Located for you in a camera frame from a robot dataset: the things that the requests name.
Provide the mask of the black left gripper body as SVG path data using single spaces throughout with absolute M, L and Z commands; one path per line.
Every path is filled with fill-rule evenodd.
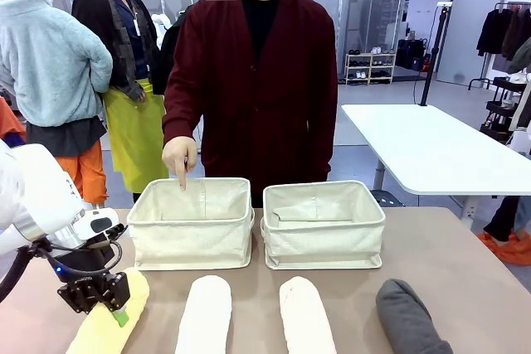
M 53 268 L 61 287 L 77 288 L 80 284 L 94 284 L 101 288 L 116 279 L 111 269 L 116 266 L 117 243 L 113 240 L 83 244 L 77 248 L 43 241 L 43 257 Z

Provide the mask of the yellow towel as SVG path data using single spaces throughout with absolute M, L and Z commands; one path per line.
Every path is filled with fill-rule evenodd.
M 97 303 L 66 350 L 66 354 L 121 354 L 144 311 L 150 289 L 148 280 L 135 268 L 127 268 L 130 298 L 125 310 L 119 313 L 121 326 L 114 314 Z

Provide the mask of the white towel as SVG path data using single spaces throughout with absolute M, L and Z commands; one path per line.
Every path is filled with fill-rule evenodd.
M 220 276 L 192 282 L 178 328 L 175 354 L 227 354 L 231 287 Z

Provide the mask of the person's left forearm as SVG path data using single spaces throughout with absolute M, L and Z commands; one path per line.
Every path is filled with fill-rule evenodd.
M 338 97 L 329 96 L 319 104 L 319 113 L 315 121 L 314 170 L 315 181 L 325 182 L 331 170 L 329 162 L 334 149 Z

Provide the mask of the person's right forearm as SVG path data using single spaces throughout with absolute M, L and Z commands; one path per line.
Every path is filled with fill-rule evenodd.
M 177 137 L 192 138 L 202 116 L 202 96 L 197 83 L 173 82 L 165 92 L 164 143 Z

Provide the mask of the person's right hand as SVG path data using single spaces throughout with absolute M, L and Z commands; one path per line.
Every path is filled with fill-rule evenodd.
M 177 177 L 181 189 L 185 191 L 187 175 L 197 165 L 195 140 L 187 136 L 170 139 L 163 147 L 162 159 L 168 170 Z

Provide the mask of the beige fabric basket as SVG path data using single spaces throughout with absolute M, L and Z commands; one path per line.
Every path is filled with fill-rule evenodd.
M 254 211 L 244 178 L 150 182 L 127 215 L 135 266 L 147 271 L 239 269 L 251 262 Z
M 386 216 L 362 182 L 267 187 L 261 235 L 270 269 L 379 269 Z

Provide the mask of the orange trousers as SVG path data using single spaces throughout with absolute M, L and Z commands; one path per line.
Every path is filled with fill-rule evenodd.
M 100 141 L 76 157 L 56 158 L 74 182 L 82 199 L 92 205 L 102 205 L 108 198 L 106 175 Z

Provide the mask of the yellow green apron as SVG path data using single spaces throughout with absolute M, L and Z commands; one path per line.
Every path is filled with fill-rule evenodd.
M 133 194 L 142 193 L 154 180 L 169 177 L 162 160 L 163 96 L 153 93 L 149 80 L 138 83 L 146 94 L 143 102 L 113 87 L 103 94 L 113 167 Z

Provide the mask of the orange garment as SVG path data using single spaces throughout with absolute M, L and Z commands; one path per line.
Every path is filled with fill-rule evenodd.
M 26 129 L 2 96 L 0 96 L 0 139 L 11 148 L 23 145 L 27 141 Z

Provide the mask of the cream pink rolled towel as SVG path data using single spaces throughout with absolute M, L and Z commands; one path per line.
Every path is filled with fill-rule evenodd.
M 295 276 L 279 288 L 280 316 L 288 354 L 337 354 L 318 289 Z

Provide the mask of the mannequin in light blue fleece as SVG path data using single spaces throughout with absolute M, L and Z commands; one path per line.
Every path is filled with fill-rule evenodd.
M 27 141 L 53 157 L 101 155 L 112 66 L 100 38 L 50 0 L 0 2 L 0 85 L 16 98 Z

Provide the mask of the mannequin in black jacket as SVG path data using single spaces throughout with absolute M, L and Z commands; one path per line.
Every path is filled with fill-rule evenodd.
M 162 57 L 153 19 L 142 0 L 74 0 L 71 14 L 96 34 L 113 61 L 110 87 L 133 101 L 162 96 Z

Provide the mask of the person in maroon cardigan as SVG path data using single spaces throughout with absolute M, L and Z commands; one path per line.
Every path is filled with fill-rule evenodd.
M 266 187 L 315 181 L 319 104 L 338 97 L 334 22 L 314 0 L 199 0 L 187 11 L 167 88 L 197 83 L 193 130 L 207 177 Z

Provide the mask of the grey rolled towel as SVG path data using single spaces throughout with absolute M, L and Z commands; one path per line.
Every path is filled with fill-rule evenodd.
M 376 295 L 378 319 L 393 354 L 454 354 L 431 315 L 406 281 L 388 279 Z

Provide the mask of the wooden shoe rack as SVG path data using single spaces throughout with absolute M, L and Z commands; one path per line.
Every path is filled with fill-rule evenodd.
M 394 51 L 380 53 L 349 51 L 345 56 L 344 83 L 346 85 L 390 84 L 396 66 Z

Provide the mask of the white table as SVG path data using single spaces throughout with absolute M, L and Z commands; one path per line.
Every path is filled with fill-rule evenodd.
M 531 196 L 531 160 L 431 105 L 346 104 L 378 157 L 373 186 L 390 173 L 418 196 Z

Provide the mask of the black bags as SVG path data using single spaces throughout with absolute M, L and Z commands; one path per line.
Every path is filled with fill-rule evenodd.
M 427 44 L 428 40 L 426 38 L 399 40 L 397 43 L 395 65 L 408 70 L 421 71 Z

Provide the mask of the orange shoe covers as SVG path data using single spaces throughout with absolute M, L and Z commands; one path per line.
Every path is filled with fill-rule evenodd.
M 531 266 L 531 235 L 526 232 L 522 240 L 512 233 L 509 241 L 498 245 L 486 233 L 478 234 L 479 240 L 501 261 L 519 266 Z

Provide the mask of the black utility cart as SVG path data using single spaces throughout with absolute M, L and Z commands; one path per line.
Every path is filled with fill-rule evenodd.
M 507 144 L 519 130 L 531 127 L 531 82 L 511 81 L 496 77 L 494 98 L 486 103 L 488 116 L 481 124 L 481 133 Z

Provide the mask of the clothes rack with dark coats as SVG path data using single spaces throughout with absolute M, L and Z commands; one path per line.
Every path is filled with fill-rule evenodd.
M 476 50 L 506 72 L 517 50 L 531 37 L 531 2 L 497 2 L 487 13 Z

